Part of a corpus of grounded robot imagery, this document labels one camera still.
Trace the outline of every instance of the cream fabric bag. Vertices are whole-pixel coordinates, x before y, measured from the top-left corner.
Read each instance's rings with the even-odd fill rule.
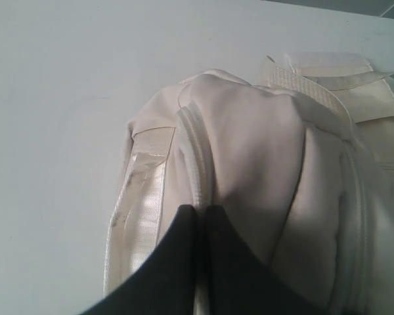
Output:
[[[220,204],[308,301],[332,314],[394,314],[394,179],[328,89],[270,59],[261,74],[262,86],[196,75],[129,122],[105,293],[146,260],[178,206]]]

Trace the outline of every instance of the shiny strap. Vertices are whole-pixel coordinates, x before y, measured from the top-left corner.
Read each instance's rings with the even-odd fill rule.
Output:
[[[329,91],[340,91],[354,89],[379,81],[385,78],[391,77],[394,79],[394,72],[364,72],[355,75],[346,75],[341,77],[309,77],[307,79],[321,85]]]
[[[162,216],[166,161],[174,128],[157,128],[134,138],[123,186],[107,239],[104,293],[140,268],[156,247]]]
[[[261,84],[266,87],[288,89],[305,94],[352,126],[352,120],[346,107],[329,90],[306,77],[281,68],[270,57],[266,57],[261,65]]]

